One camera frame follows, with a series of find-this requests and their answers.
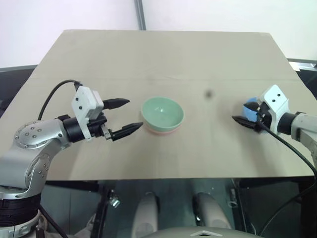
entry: metal pole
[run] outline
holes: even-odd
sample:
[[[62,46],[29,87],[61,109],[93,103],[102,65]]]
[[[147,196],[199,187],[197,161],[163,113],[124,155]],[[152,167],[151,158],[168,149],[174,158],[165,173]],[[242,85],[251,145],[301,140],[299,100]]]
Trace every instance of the metal pole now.
[[[137,12],[139,29],[141,31],[146,31],[147,27],[145,25],[145,18],[144,18],[142,0],[134,0],[134,3],[135,3],[135,9],[136,9],[136,12]]]

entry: blue part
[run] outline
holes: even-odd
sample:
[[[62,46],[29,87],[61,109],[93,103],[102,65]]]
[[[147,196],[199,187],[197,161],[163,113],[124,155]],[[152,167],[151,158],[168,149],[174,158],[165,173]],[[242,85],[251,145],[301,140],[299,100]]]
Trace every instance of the blue part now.
[[[247,103],[256,102],[256,101],[257,101],[257,98],[254,97],[254,98],[250,98],[247,101]],[[242,110],[243,110],[243,116],[246,117],[249,121],[253,121],[253,122],[257,121],[257,112],[254,112],[254,111],[246,108],[245,106],[242,107]]]

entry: wooden table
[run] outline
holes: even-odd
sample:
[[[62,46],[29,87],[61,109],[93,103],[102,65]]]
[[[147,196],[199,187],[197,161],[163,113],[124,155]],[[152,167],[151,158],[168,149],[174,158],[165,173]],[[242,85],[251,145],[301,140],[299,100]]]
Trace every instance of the wooden table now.
[[[233,121],[242,104],[273,84],[293,112],[317,114],[317,103],[267,33],[66,30],[34,70],[0,119],[0,154],[15,131],[37,118],[52,88],[80,80],[103,99],[131,100],[106,111],[108,127],[141,121],[152,96],[176,100],[185,120],[176,132],[157,136],[143,126],[131,136],[74,143],[60,152],[48,179],[160,179],[284,177],[311,175],[288,148]],[[50,101],[43,119],[70,114],[71,84]],[[310,160],[310,153],[283,135]]]

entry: black cable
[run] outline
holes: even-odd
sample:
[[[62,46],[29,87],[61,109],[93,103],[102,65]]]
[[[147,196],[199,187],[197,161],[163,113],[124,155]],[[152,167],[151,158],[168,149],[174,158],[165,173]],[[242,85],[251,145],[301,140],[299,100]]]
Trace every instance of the black cable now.
[[[259,236],[262,236],[264,231],[266,230],[266,228],[269,226],[269,224],[273,221],[273,219],[290,203],[292,203],[293,201],[295,201],[297,198],[304,196],[305,194],[307,194],[308,192],[312,191],[313,188],[316,186],[316,180],[317,180],[317,170],[316,168],[308,161],[308,159],[305,158],[305,156],[299,152],[295,147],[293,147],[291,144],[289,144],[287,141],[285,141],[283,138],[281,138],[280,136],[276,135],[273,131],[271,131],[267,126],[265,126],[263,123],[259,122],[259,125],[261,126],[261,128],[265,131],[267,131],[270,135],[272,135],[274,138],[276,138],[277,140],[279,140],[280,142],[282,142],[284,145],[286,145],[289,149],[291,149],[297,156],[299,156],[304,162],[305,164],[308,165],[308,167],[313,171],[314,176],[315,176],[315,182],[308,187],[307,189],[305,189],[304,191],[302,191],[301,193],[297,194],[296,196],[292,197],[291,199],[289,199],[288,201],[286,201],[282,206],[280,206],[273,214],[272,216],[270,216],[270,218],[265,222],[265,224],[263,225],[263,227],[261,228],[260,232],[259,232]]]
[[[42,108],[41,108],[40,114],[39,114],[39,116],[38,116],[38,120],[41,120],[41,119],[42,119],[44,110],[45,110],[46,106],[48,105],[50,99],[52,98],[53,94],[57,91],[57,89],[58,89],[60,86],[66,84],[66,83],[74,83],[74,84],[79,83],[79,84],[80,84],[80,82],[78,82],[78,81],[76,81],[76,80],[68,79],[68,80],[62,81],[62,82],[60,82],[58,85],[56,85],[55,88],[54,88],[54,89],[51,91],[51,93],[49,94],[48,98],[46,98],[46,100],[45,100],[45,102],[44,102],[44,104],[43,104],[43,106],[42,106]]]
[[[49,214],[45,211],[45,209],[39,205],[39,210],[42,213],[42,215],[47,219],[47,221],[55,228],[55,230],[60,234],[62,238],[68,238],[66,233],[63,231],[61,227],[52,219],[52,217],[49,216]]]

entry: white wall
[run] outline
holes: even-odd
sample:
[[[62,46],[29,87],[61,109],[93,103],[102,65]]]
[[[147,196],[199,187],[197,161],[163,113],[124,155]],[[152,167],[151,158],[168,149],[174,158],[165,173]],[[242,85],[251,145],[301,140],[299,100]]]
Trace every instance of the white wall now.
[[[64,29],[130,29],[133,0],[0,0],[0,68],[38,64]]]
[[[289,59],[317,61],[317,0],[143,0],[147,30],[269,32]]]

